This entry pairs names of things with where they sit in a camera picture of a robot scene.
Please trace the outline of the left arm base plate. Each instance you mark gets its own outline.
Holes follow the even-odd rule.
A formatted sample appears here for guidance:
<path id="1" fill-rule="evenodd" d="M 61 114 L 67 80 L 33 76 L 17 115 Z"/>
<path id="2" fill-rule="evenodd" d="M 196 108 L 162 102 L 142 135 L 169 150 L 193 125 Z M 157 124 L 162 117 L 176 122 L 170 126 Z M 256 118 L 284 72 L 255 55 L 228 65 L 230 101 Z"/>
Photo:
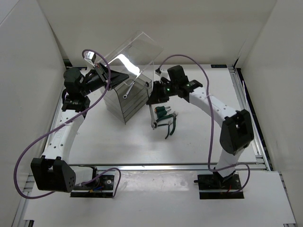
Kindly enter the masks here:
<path id="1" fill-rule="evenodd" d="M 74 166 L 76 183 L 72 198 L 114 198 L 122 173 L 117 167 L 98 170 L 96 166 Z"/>

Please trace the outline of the green handled small pliers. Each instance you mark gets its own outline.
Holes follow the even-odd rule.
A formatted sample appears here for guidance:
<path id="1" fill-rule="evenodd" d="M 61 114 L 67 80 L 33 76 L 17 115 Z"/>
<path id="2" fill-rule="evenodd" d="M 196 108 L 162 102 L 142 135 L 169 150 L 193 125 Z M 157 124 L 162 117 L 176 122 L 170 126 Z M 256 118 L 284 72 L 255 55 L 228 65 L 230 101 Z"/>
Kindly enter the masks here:
<path id="1" fill-rule="evenodd" d="M 168 121 L 167 126 L 168 126 L 168 133 L 165 139 L 167 139 L 169 136 L 172 136 L 174 134 L 176 129 L 176 118 L 174 118 L 172 121 Z"/>

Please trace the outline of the large ratchet wrench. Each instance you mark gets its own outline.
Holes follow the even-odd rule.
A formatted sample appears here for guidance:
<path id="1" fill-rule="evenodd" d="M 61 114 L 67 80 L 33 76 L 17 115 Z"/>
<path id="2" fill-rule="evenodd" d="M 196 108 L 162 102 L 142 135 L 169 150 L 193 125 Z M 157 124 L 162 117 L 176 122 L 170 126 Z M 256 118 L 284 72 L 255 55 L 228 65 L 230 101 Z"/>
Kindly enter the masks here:
<path id="1" fill-rule="evenodd" d="M 154 116 L 154 112 L 153 112 L 153 108 L 152 108 L 152 105 L 149 104 L 149 99 L 150 99 L 150 93 L 149 93 L 149 83 L 148 82 L 145 82 L 145 87 L 146 87 L 146 92 L 147 92 L 147 97 L 148 97 L 148 100 L 147 100 L 147 105 L 149 107 L 149 111 L 150 111 L 150 115 L 151 115 L 151 127 L 152 129 L 156 129 L 157 128 L 157 122 L 156 122 L 156 119 L 155 119 L 155 116 Z"/>

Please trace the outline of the green handled cutting pliers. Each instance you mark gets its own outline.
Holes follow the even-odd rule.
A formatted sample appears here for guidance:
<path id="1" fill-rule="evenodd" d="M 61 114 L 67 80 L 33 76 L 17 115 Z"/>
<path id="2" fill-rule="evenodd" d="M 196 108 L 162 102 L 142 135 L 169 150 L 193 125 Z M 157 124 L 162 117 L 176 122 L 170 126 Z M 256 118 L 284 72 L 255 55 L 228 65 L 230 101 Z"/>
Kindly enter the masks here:
<path id="1" fill-rule="evenodd" d="M 167 125 L 167 123 L 160 123 L 161 121 L 164 121 L 164 120 L 168 120 L 168 119 L 172 119 L 173 120 L 173 124 L 176 123 L 176 119 L 177 119 L 177 116 L 178 116 L 178 112 L 173 112 L 171 114 L 168 114 L 168 115 L 165 115 L 165 116 L 161 116 L 159 117 L 157 120 L 156 120 L 156 123 L 157 123 L 157 126 L 158 127 L 161 127 L 161 126 L 165 126 Z"/>

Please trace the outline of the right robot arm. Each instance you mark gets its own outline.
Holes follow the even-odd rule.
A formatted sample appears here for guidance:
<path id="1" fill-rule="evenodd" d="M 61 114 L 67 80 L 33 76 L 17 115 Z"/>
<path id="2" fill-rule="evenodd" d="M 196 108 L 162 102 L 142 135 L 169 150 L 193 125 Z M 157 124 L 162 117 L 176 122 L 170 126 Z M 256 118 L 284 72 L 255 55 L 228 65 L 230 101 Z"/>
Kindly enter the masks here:
<path id="1" fill-rule="evenodd" d="M 171 96 L 178 96 L 198 107 L 211 118 L 211 124 L 221 128 L 219 142 L 222 147 L 218 163 L 211 169 L 213 185 L 225 188 L 235 172 L 238 160 L 250 142 L 254 140 L 252 120 L 249 111 L 235 110 L 209 94 L 209 91 L 197 80 L 189 80 L 180 65 L 167 71 L 156 69 L 160 80 L 154 81 L 147 105 L 169 101 Z"/>

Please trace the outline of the green stubby screwdriver orange cap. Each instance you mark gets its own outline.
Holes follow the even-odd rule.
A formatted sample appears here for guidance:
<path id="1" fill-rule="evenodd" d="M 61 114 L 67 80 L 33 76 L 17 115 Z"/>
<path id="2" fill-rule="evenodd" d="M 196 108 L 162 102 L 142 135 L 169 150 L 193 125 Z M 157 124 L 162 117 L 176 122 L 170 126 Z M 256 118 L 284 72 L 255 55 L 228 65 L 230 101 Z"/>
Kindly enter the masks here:
<path id="1" fill-rule="evenodd" d="M 155 107 L 154 111 L 156 113 L 158 113 L 158 112 L 161 112 L 161 111 L 164 111 L 164 110 L 168 110 L 168 109 L 170 109 L 170 106 L 157 106 L 157 107 Z"/>

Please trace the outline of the small ratchet wrench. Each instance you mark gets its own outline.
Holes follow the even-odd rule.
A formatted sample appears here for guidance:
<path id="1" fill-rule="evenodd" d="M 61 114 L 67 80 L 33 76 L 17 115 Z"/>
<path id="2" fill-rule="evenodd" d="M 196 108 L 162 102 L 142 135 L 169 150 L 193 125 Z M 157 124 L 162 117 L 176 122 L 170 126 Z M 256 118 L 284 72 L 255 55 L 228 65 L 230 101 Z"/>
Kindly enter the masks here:
<path id="1" fill-rule="evenodd" d="M 129 85 L 128 90 L 127 90 L 126 93 L 123 95 L 123 99 L 127 99 L 128 95 L 129 95 L 129 93 L 130 93 L 130 91 L 131 91 L 131 89 L 132 89 L 132 87 L 134 86 L 135 83 L 136 83 L 135 80 L 133 80 L 133 81 L 131 82 L 131 84 Z"/>

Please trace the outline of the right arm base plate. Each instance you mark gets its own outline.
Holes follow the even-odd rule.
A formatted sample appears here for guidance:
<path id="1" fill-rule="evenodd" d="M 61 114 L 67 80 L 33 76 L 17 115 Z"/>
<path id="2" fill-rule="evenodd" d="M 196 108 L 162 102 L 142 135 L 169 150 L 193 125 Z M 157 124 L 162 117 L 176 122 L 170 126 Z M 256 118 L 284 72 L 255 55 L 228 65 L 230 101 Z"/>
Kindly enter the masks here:
<path id="1" fill-rule="evenodd" d="M 238 192 L 241 188 L 238 174 L 224 183 L 217 181 L 214 175 L 198 175 L 194 183 L 198 185 L 201 200 L 244 199 L 243 191 Z"/>

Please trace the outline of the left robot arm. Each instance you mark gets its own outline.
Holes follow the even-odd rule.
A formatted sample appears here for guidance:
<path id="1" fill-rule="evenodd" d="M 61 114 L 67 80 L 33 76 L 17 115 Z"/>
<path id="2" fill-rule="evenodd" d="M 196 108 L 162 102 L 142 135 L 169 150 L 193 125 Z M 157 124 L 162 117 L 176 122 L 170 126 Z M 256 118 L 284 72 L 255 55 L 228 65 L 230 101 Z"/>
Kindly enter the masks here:
<path id="1" fill-rule="evenodd" d="M 110 69 L 106 60 L 95 63 L 96 54 L 85 50 L 83 57 L 92 64 L 86 74 L 79 68 L 68 68 L 64 74 L 60 123 L 49 132 L 51 140 L 40 158 L 33 158 L 31 170 L 41 191 L 71 192 L 79 186 L 95 189 L 99 176 L 95 167 L 72 168 L 69 156 L 75 137 L 88 111 L 93 107 L 88 95 L 102 87 L 109 91 L 129 79 L 127 73 Z"/>

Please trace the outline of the clear plastic drawer organizer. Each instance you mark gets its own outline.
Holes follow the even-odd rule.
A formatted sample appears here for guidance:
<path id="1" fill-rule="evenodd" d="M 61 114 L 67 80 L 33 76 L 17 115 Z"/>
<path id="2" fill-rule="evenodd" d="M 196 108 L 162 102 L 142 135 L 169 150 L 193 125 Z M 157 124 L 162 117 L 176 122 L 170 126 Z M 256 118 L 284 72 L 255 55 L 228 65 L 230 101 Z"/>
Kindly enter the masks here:
<path id="1" fill-rule="evenodd" d="M 163 48 L 146 33 L 138 31 L 105 57 L 111 70 L 129 75 L 129 79 L 108 91 L 103 98 L 107 110 L 122 123 L 127 123 L 146 104 L 148 97 L 144 84 L 149 83 L 151 94 L 154 73 L 149 70 L 154 69 L 155 59 L 162 51 Z M 123 99 L 133 80 L 136 83 L 127 99 Z"/>

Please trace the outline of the aluminium front rail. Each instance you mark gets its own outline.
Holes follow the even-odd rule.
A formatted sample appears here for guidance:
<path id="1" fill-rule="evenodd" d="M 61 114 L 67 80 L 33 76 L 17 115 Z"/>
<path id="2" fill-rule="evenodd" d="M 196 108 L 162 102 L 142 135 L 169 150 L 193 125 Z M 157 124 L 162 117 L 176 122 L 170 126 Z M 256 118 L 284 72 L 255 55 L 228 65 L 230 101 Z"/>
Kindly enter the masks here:
<path id="1" fill-rule="evenodd" d="M 251 170 L 267 170 L 263 163 L 247 163 Z M 207 164 L 175 164 L 175 165 L 118 165 L 118 166 L 97 166 L 98 170 L 106 170 L 109 168 L 116 167 L 121 171 L 170 171 L 170 170 L 188 170 L 188 171 L 208 171 Z M 246 170 L 245 165 L 239 165 L 236 167 L 238 170 Z"/>

